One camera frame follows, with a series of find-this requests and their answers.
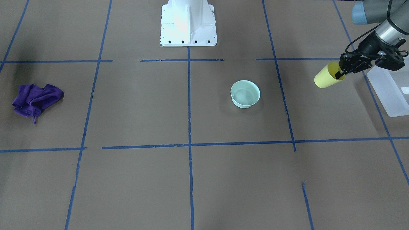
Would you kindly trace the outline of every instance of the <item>brown floor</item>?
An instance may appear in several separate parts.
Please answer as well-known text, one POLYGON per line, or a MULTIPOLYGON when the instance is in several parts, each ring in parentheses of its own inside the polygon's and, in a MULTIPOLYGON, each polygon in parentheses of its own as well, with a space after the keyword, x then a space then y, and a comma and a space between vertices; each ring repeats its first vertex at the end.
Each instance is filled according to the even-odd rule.
POLYGON ((209 0, 192 48, 159 46, 166 3, 0 1, 0 229, 407 229, 409 116, 363 74, 313 81, 373 27, 354 2, 209 0), (22 84, 65 96, 33 125, 22 84))

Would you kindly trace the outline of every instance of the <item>blue tape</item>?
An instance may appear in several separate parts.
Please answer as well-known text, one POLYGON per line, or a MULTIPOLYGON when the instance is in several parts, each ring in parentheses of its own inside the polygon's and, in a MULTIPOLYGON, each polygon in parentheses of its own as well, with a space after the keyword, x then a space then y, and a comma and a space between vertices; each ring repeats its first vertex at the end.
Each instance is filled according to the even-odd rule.
MULTIPOLYGON (((99 49, 99 56, 98 56, 97 68, 96 68, 96 70, 95 70, 95 75, 94 75, 94 83, 92 84, 91 97, 90 97, 90 102, 89 102, 89 104, 88 104, 88 112, 87 112, 87 118, 86 118, 86 120, 85 120, 85 125, 84 125, 84 133, 83 133, 83 136, 82 136, 81 148, 84 147, 85 137, 86 137, 86 135, 87 135, 88 122, 89 122, 89 119, 90 119, 91 107, 92 107, 92 99, 93 99, 93 97, 94 97, 95 84, 96 84, 96 82, 97 82, 98 71, 99 71, 99 64, 101 63, 103 45, 104 45, 104 42, 105 42, 106 30, 107 30, 107 28, 108 28, 108 21, 109 21, 109 15, 110 15, 110 13, 111 13, 111 7, 112 7, 112 0, 109 1, 108 13, 107 13, 107 16, 106 16, 105 27, 104 27, 104 31, 103 31, 103 35, 102 35, 101 47, 100 47, 100 49, 99 49)), ((81 158, 82 158, 82 153, 83 153, 83 150, 80 150, 79 155, 78 155, 78 162, 77 162, 76 173, 75 173, 75 183, 74 183, 74 186, 72 187, 70 205, 69 205, 69 207, 68 207, 67 220, 66 220, 66 222, 65 222, 65 230, 68 230, 68 226, 69 226, 69 224, 70 224, 72 204, 73 204, 73 202, 74 202, 75 189, 76 189, 76 185, 77 185, 77 182, 78 182, 78 175, 79 175, 79 169, 80 169, 80 162, 81 162, 81 158)))
POLYGON ((393 143, 393 140, 392 140, 392 139, 390 139, 389 141, 391 142, 393 151, 395 152, 396 159, 398 160, 399 165, 400 165, 400 168, 402 169, 403 175, 405 176, 406 183, 409 185, 408 174, 406 173, 406 170, 405 170, 405 167, 403 166, 402 160, 400 159, 400 156, 399 156, 399 154, 398 154, 398 151, 396 150, 395 144, 393 143))
POLYGON ((224 61, 224 59, 144 59, 141 62, 161 62, 161 61, 224 61))
POLYGON ((340 11, 339 11, 339 9, 338 9, 338 6, 337 6, 337 4, 336 4, 336 2, 335 2, 334 0, 333 0, 333 3, 334 3, 334 6, 335 6, 335 9, 337 10, 339 19, 341 20, 342 26, 344 27, 345 33, 346 33, 346 35, 348 36, 348 40, 349 40, 349 42, 352 42, 351 37, 349 36, 348 30, 346 29, 344 20, 342 19, 341 13, 340 13, 340 11))
MULTIPOLYGON (((98 60, 6 61, 5 64, 20 64, 20 63, 83 63, 83 62, 98 62, 98 60)), ((100 60, 100 62, 113 62, 113 60, 100 60)))
POLYGON ((25 153, 25 152, 52 152, 52 151, 78 151, 86 149, 82 148, 52 148, 52 149, 3 149, 0 153, 25 153))
POLYGON ((306 181, 304 181, 303 183, 303 193, 304 193, 304 200, 307 206, 307 213, 308 213, 308 219, 310 220, 311 230, 314 230, 314 223, 312 222, 310 204, 308 203, 308 197, 307 197, 307 192, 306 192, 306 181))
POLYGON ((292 140, 284 141, 258 141, 258 142, 220 142, 220 143, 195 143, 192 146, 221 146, 221 145, 254 145, 254 144, 291 144, 292 140))
MULTIPOLYGON (((296 143, 318 143, 318 142, 354 142, 354 141, 377 141, 389 140, 390 138, 344 138, 344 139, 316 139, 316 140, 295 140, 296 143)), ((409 140, 409 137, 394 137, 394 140, 409 140)), ((225 146, 225 145, 256 145, 256 144, 291 144, 292 140, 283 141, 255 141, 255 142, 211 142, 211 143, 191 143, 191 146, 225 146)), ((130 146, 105 146, 103 150, 109 149, 144 149, 144 148, 173 148, 188 147, 189 144, 156 144, 156 145, 130 145, 130 146)))
POLYGON ((192 125, 191 125, 191 84, 190 84, 190 47, 187 48, 187 94, 188 94, 188 133, 189 133, 189 180, 190 180, 190 225, 195 229, 195 212, 193 207, 193 169, 192 169, 192 125))
POLYGON ((224 59, 190 59, 190 61, 224 61, 224 59))
MULTIPOLYGON (((334 6, 335 6, 335 9, 337 10, 338 16, 339 16, 339 18, 340 18, 340 20, 341 20, 342 26, 344 27, 345 33, 346 33, 346 35, 348 36, 348 40, 349 40, 349 42, 352 42, 351 37, 349 36, 348 30, 346 29, 344 20, 342 20, 342 16, 341 16, 341 13, 339 12, 338 6, 337 6, 337 4, 335 3, 334 0, 333 0, 333 3, 334 3, 334 6)), ((376 110, 378 111, 378 114, 379 114, 379 116, 380 116, 380 118, 381 118, 382 124, 383 124, 383 126, 384 126, 384 128, 385 128, 385 131, 386 131, 387 135, 388 135, 388 139, 389 139, 389 141, 390 141, 390 143, 391 143, 391 145, 392 145, 393 151, 395 152, 395 156, 396 156, 396 158, 397 158, 397 160, 398 160, 398 162, 399 162, 399 165, 400 165, 400 168, 401 168, 401 170, 402 170, 402 173, 403 173, 403 175, 404 175, 404 177, 405 177, 405 179, 406 179, 407 184, 409 185, 408 175, 407 175, 407 173, 406 173, 405 167, 403 166, 403 163, 402 163, 402 161, 401 161, 401 159, 400 159, 400 156, 399 156, 399 154, 398 154, 398 151, 396 150, 395 144, 394 144, 394 142, 393 142, 393 139, 394 139, 394 138, 391 137, 391 134, 390 134, 390 132, 389 132, 389 130, 388 130, 388 127, 387 127, 386 122, 385 122, 385 120, 384 120, 384 118, 383 118, 383 115, 382 115, 382 113, 381 113, 381 110, 379 109, 378 103, 376 102, 376 99, 375 99, 375 96, 374 96, 374 94, 373 94, 373 92, 372 92, 371 86, 369 85, 368 77, 366 76, 365 72, 363 72, 363 71, 362 71, 362 74, 363 74, 363 76, 364 76, 366 85, 368 86, 368 89, 369 89, 369 92, 370 92, 370 94, 371 94, 372 100, 373 100, 373 102, 375 103, 376 110)))
POLYGON ((315 142, 350 142, 350 141, 373 141, 389 140, 389 138, 345 138, 345 139, 318 139, 318 140, 296 140, 296 143, 315 143, 315 142))
POLYGON ((339 58, 257 58, 256 61, 339 60, 339 58))
POLYGON ((4 55, 3 62, 2 62, 1 65, 0 65, 0 72, 2 71, 2 69, 3 69, 3 67, 4 67, 4 64, 5 64, 6 60, 7 60, 7 56, 8 56, 9 53, 10 53, 11 46, 13 45, 14 39, 16 38, 16 35, 17 35, 17 32, 18 32, 18 29, 20 28, 21 22, 23 21, 23 18, 24 18, 25 12, 27 11, 27 7, 28 7, 28 3, 29 3, 29 2, 30 2, 30 0, 27 0, 26 5, 24 6, 24 10, 23 10, 23 13, 21 14, 20 21, 19 21, 18 24, 17 24, 17 28, 16 28, 16 30, 14 31, 14 34, 13 34, 13 37, 11 38, 9 47, 7 48, 6 54, 4 55))
POLYGON ((107 149, 147 149, 147 148, 171 148, 171 147, 188 147, 189 144, 153 144, 153 145, 130 145, 130 146, 104 146, 107 149))
POLYGON ((271 49, 272 49, 272 51, 273 51, 274 62, 275 62, 275 64, 276 64, 277 75, 278 75, 278 78, 279 78, 281 94, 282 94, 282 96, 283 96, 284 108, 285 108, 285 112, 286 112, 286 114, 287 114, 288 128, 290 129, 290 135, 291 135, 292 145, 293 145, 293 147, 294 147, 294 152, 297 152, 297 148, 296 148, 296 146, 295 146, 295 141, 294 141, 294 134, 293 134, 293 132, 292 132, 290 114, 288 113, 287 102, 286 102, 286 100, 285 100, 285 94, 284 94, 283 83, 281 82, 281 75, 280 75, 279 64, 278 64, 278 62, 277 62, 276 51, 275 51, 275 49, 274 49, 273 37, 271 36, 270 24, 269 24, 269 22, 268 22, 267 11, 266 11, 266 9, 265 9, 264 0, 262 0, 262 3, 263 3, 263 9, 264 9, 265 22, 267 23, 268 34, 269 34, 269 36, 270 36, 271 49))
POLYGON ((409 137, 394 137, 393 140, 409 140, 409 137))

